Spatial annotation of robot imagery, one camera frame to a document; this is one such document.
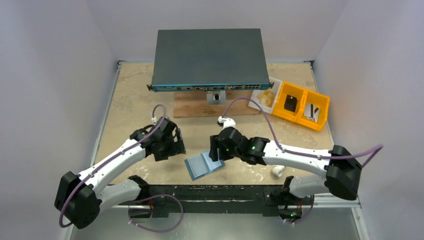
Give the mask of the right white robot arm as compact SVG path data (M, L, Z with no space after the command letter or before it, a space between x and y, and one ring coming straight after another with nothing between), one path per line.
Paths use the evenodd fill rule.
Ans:
M247 138L234 127L223 128L209 140L209 157L214 162L239 158L249 165L285 166L309 172L285 182L280 196L288 204L321 193L348 201L358 197L362 166L343 146L321 150L294 147L264 137Z

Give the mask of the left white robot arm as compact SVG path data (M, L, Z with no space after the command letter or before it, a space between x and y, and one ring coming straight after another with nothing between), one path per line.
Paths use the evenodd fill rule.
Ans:
M112 180L149 156L158 162L185 153L181 129L168 117L135 130L117 150L94 166L80 173L69 171L61 177L54 201L60 212L59 226L83 229L115 205L150 204L155 196L141 177L133 175L120 184L112 184Z

